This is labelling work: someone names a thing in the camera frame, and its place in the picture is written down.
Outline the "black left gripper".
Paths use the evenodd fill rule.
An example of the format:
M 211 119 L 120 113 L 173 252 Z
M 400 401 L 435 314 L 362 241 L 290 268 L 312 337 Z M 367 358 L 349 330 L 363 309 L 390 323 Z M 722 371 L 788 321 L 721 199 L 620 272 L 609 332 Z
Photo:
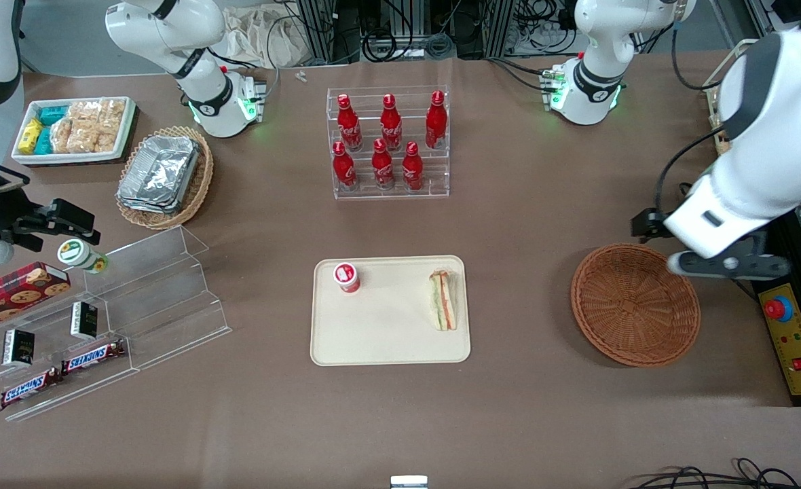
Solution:
M 639 239 L 639 242 L 649 242 L 657 238 L 673 238 L 673 233 L 665 226 L 665 217 L 667 215 L 657 208 L 643 209 L 631 219 L 631 236 Z

